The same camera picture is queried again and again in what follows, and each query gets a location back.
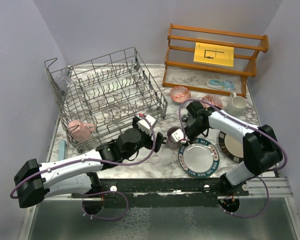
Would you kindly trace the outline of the wooden shelf rack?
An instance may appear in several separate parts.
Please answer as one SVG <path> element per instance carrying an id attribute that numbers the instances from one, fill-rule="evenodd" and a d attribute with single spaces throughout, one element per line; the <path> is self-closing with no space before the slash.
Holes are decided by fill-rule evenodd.
<path id="1" fill-rule="evenodd" d="M 245 40 L 258 41 L 257 44 L 243 44 L 212 40 L 208 38 L 175 35 L 174 31 L 193 32 L 220 37 L 233 37 Z M 247 96 L 247 80 L 257 75 L 257 57 L 260 52 L 269 50 L 267 35 L 231 32 L 224 30 L 207 29 L 194 26 L 185 26 L 171 23 L 167 34 L 167 50 L 164 59 L 164 75 L 162 85 L 174 88 L 178 84 L 166 81 L 168 68 L 203 71 L 223 75 L 240 77 L 240 92 L 238 96 Z M 193 55 L 192 63 L 170 60 L 171 51 L 187 52 Z"/>

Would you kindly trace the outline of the clear octagonal glass tumbler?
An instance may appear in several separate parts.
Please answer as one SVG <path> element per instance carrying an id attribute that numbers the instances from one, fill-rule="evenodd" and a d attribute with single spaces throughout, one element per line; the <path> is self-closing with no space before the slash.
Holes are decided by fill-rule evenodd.
<path id="1" fill-rule="evenodd" d="M 73 80 L 66 74 L 60 73 L 55 79 L 54 82 L 57 84 L 59 89 L 64 93 L 67 93 L 68 88 L 73 83 Z"/>

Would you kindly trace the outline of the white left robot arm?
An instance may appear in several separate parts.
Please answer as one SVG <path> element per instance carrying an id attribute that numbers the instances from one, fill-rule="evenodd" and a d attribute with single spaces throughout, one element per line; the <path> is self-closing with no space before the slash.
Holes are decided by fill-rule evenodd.
<path id="1" fill-rule="evenodd" d="M 21 209 L 41 203 L 44 199 L 63 194 L 79 194 L 93 198 L 101 190 L 97 172 L 117 166 L 129 166 L 127 160 L 145 148 L 157 153 L 163 135 L 155 133 L 157 121 L 150 115 L 139 114 L 132 127 L 116 139 L 101 144 L 84 154 L 54 162 L 26 161 L 14 176 L 15 187 L 10 193 Z"/>

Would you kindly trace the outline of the red patterned bowl near mug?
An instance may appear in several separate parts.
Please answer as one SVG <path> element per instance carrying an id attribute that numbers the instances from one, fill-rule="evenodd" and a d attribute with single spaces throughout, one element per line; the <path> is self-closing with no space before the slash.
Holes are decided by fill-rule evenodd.
<path id="1" fill-rule="evenodd" d="M 191 98 L 191 92 L 188 88 L 178 85 L 170 90 L 169 96 L 174 103 L 182 104 Z"/>

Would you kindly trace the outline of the purple glass mug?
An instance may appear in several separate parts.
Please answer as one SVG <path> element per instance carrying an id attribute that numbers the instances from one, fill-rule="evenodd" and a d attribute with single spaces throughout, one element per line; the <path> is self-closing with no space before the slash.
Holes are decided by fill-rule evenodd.
<path id="1" fill-rule="evenodd" d="M 166 145 L 168 148 L 172 150 L 176 150 L 180 147 L 180 142 L 175 140 L 174 133 L 177 131 L 181 131 L 180 127 L 173 126 L 167 131 L 166 136 Z"/>

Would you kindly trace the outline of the dark rimmed beige plate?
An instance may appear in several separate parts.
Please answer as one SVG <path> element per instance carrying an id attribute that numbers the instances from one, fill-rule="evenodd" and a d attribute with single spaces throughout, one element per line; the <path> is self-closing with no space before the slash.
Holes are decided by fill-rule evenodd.
<path id="1" fill-rule="evenodd" d="M 222 152 L 230 160 L 237 163 L 241 163 L 244 160 L 243 145 L 233 137 L 225 134 L 223 131 L 219 132 L 218 144 Z"/>

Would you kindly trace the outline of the red patterned bowl far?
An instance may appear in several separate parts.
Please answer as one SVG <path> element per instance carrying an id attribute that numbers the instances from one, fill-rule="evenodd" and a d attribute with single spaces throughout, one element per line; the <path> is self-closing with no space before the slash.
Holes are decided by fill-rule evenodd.
<path id="1" fill-rule="evenodd" d="M 208 95 L 203 96 L 201 98 L 201 100 L 203 100 L 205 102 L 209 102 L 212 105 L 218 107 L 219 109 L 223 108 L 223 102 L 222 102 L 222 100 L 219 97 L 217 97 L 216 95 L 208 94 Z"/>

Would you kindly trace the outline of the pink mug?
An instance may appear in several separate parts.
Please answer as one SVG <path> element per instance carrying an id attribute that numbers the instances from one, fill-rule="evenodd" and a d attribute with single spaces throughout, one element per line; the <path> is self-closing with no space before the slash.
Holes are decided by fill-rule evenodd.
<path id="1" fill-rule="evenodd" d="M 69 135 L 78 143 L 90 140 L 92 132 L 96 129 L 97 127 L 94 123 L 84 123 L 79 120 L 73 120 L 67 126 Z"/>

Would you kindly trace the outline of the green rimmed white plate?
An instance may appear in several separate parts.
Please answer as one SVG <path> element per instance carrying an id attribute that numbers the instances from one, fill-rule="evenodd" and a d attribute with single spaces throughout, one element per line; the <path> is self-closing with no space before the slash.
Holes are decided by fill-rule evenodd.
<path id="1" fill-rule="evenodd" d="M 181 168 L 195 178 L 212 176 L 220 164 L 220 156 L 216 147 L 203 138 L 182 145 L 177 156 Z"/>

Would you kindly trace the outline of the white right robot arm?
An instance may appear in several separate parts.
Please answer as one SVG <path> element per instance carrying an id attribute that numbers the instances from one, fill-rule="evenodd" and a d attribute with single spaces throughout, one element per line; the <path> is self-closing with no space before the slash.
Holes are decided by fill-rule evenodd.
<path id="1" fill-rule="evenodd" d="M 271 167 L 287 159 L 273 128 L 267 124 L 249 124 L 214 105 L 205 108 L 196 99 L 189 100 L 186 110 L 194 122 L 181 129 L 184 140 L 192 142 L 203 132 L 217 129 L 242 145 L 243 161 L 219 178 L 219 190 L 226 196 L 236 192 L 239 184 L 269 172 Z"/>

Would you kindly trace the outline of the yellow book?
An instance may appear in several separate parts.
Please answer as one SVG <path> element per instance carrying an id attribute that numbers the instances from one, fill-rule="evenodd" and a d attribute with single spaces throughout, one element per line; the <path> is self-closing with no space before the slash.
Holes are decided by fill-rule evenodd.
<path id="1" fill-rule="evenodd" d="M 200 64 L 234 66 L 234 48 L 207 43 L 195 43 L 193 61 Z"/>

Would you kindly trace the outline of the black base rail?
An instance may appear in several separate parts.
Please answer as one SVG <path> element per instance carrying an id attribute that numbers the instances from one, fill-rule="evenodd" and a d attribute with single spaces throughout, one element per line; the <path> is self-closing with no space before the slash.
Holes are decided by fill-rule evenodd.
<path id="1" fill-rule="evenodd" d="M 242 182 L 226 189 L 219 178 L 104 178 L 96 173 L 86 175 L 90 189 L 74 193 L 87 207 L 169 208 L 217 207 L 219 197 L 248 196 Z"/>

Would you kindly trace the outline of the white speckled mug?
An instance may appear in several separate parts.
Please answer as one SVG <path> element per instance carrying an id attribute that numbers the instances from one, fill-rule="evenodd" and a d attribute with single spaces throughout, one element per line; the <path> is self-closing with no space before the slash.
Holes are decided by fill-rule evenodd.
<path id="1" fill-rule="evenodd" d="M 227 112 L 232 116 L 242 115 L 247 107 L 247 101 L 244 97 L 237 95 L 235 92 L 230 93 L 230 99 L 227 103 Z"/>

